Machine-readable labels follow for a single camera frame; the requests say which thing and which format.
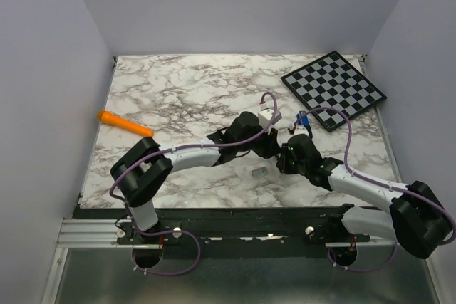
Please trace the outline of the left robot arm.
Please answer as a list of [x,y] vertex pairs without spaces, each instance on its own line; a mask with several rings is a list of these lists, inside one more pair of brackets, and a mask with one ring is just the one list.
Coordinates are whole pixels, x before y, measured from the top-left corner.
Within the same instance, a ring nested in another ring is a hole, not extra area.
[[158,217],[152,198],[170,174],[226,164],[240,152],[254,152],[264,159],[277,155],[281,148],[273,125],[280,119],[281,113],[272,109],[257,115],[242,112],[229,127],[180,147],[164,148],[152,137],[142,138],[110,170],[134,219],[134,236],[142,243],[157,238]]

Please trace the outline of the blue stapler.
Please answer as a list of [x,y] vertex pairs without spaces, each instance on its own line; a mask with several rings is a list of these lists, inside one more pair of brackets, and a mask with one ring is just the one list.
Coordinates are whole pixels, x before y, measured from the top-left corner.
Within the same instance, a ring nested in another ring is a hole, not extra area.
[[311,127],[310,123],[309,123],[309,119],[306,116],[306,111],[300,110],[296,114],[296,126],[306,128],[306,129]]

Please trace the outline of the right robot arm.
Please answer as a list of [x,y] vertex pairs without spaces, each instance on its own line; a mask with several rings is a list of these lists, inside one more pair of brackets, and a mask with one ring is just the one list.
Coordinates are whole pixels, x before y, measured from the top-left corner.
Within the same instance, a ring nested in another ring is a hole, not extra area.
[[455,220],[423,182],[387,182],[351,169],[345,161],[322,157],[304,134],[281,146],[276,165],[283,174],[300,174],[316,187],[356,197],[374,207],[351,206],[330,220],[328,234],[336,241],[368,234],[397,241],[412,256],[426,259],[437,247],[455,240]]

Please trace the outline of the silver staple strips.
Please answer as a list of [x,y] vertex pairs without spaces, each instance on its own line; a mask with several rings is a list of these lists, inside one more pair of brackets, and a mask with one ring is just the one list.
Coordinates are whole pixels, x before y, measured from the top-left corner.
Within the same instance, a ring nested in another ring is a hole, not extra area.
[[269,174],[269,172],[268,172],[268,169],[266,167],[261,167],[261,168],[252,170],[251,174],[252,174],[252,177],[254,179],[258,179],[258,178],[261,178],[261,177],[265,177],[266,175]]

